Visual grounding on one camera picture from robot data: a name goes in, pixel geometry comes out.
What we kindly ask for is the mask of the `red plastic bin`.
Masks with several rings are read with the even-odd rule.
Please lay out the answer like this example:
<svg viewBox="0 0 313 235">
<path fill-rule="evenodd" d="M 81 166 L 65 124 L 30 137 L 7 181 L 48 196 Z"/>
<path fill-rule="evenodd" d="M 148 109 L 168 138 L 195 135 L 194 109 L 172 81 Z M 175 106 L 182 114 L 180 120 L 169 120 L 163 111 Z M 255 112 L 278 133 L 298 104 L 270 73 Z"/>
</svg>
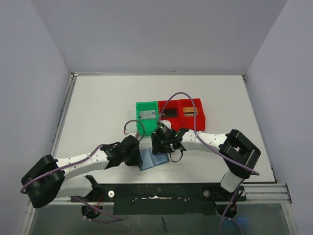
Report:
<svg viewBox="0 0 313 235">
<path fill-rule="evenodd" d="M 162 111 L 166 100 L 157 102 L 159 113 L 161 113 L 161 120 L 168 120 L 171 123 L 171 128 L 178 131 L 181 128 L 181 111 L 180 103 L 178 100 L 170 100 Z"/>
<path fill-rule="evenodd" d="M 194 130 L 194 120 L 196 120 L 196 131 L 204 131 L 206 128 L 206 117 L 203 111 L 200 98 L 194 98 L 194 106 L 190 99 L 180 99 L 182 107 L 181 128 Z"/>
</svg>

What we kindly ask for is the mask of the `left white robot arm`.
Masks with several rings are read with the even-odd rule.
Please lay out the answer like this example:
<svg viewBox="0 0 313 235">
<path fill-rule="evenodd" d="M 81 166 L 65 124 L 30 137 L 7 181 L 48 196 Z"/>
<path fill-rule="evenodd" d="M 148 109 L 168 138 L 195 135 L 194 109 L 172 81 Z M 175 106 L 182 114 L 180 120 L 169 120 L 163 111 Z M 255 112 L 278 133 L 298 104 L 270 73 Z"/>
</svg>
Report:
<svg viewBox="0 0 313 235">
<path fill-rule="evenodd" d="M 52 155 L 41 157 L 22 177 L 20 192 L 28 195 L 36 209 L 44 207 L 58 197 L 87 196 L 95 184 L 87 189 L 69 186 L 70 179 L 95 170 L 106 170 L 121 163 L 127 166 L 142 164 L 139 151 L 140 141 L 127 135 L 122 142 L 100 144 L 92 152 L 75 157 L 55 159 Z"/>
</svg>

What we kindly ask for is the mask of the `green plastic bin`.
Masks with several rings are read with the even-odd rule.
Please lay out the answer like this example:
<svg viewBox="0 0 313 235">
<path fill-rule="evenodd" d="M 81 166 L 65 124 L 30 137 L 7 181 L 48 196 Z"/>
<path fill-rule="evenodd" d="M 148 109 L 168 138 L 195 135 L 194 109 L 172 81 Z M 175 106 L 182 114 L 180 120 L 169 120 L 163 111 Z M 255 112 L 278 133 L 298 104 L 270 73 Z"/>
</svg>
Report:
<svg viewBox="0 0 313 235">
<path fill-rule="evenodd" d="M 157 101 L 137 102 L 135 104 L 135 107 L 136 107 L 136 120 L 140 122 L 136 124 L 137 131 L 139 132 L 140 135 L 144 135 L 144 137 L 149 137 L 157 127 L 157 120 L 159 117 Z M 149 120 L 140 120 L 138 118 L 138 113 L 139 111 L 144 110 L 156 110 L 156 118 Z"/>
</svg>

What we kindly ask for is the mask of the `silver VIP card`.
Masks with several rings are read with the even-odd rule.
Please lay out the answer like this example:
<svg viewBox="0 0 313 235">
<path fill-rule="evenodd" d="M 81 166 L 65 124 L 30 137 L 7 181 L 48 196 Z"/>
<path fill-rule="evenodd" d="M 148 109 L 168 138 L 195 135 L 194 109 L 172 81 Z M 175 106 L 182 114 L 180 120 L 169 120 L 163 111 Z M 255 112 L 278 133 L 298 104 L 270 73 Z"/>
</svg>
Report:
<svg viewBox="0 0 313 235">
<path fill-rule="evenodd" d="M 139 111 L 138 118 L 140 120 L 149 120 L 149 119 L 155 119 L 157 116 L 156 110 L 144 110 Z"/>
</svg>

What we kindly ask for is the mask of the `blue leather card holder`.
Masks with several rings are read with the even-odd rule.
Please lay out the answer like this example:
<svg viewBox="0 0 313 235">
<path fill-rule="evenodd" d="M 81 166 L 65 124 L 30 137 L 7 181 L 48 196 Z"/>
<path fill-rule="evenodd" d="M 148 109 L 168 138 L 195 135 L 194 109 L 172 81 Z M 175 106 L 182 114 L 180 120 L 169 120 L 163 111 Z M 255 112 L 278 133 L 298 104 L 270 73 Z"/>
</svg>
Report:
<svg viewBox="0 0 313 235">
<path fill-rule="evenodd" d="M 139 166 L 140 171 L 157 167 L 170 161 L 169 156 L 166 153 L 153 154 L 152 148 L 140 150 L 139 153 L 142 160 L 142 163 Z"/>
</svg>

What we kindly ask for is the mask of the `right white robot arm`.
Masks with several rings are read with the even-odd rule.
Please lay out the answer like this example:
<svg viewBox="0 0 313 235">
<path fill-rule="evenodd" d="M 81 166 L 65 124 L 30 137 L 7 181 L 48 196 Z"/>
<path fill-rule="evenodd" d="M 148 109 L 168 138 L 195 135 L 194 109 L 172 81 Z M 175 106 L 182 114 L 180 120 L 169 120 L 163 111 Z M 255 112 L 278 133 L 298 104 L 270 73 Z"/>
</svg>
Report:
<svg viewBox="0 0 313 235">
<path fill-rule="evenodd" d="M 254 168 L 261 151 L 239 130 L 232 129 L 226 134 L 209 134 L 186 128 L 175 131 L 160 123 L 151 134 L 151 140 L 153 154 L 198 150 L 221 156 L 228 167 L 221 180 L 221 188 L 228 192 L 234 192 L 251 175 L 259 175 Z"/>
</svg>

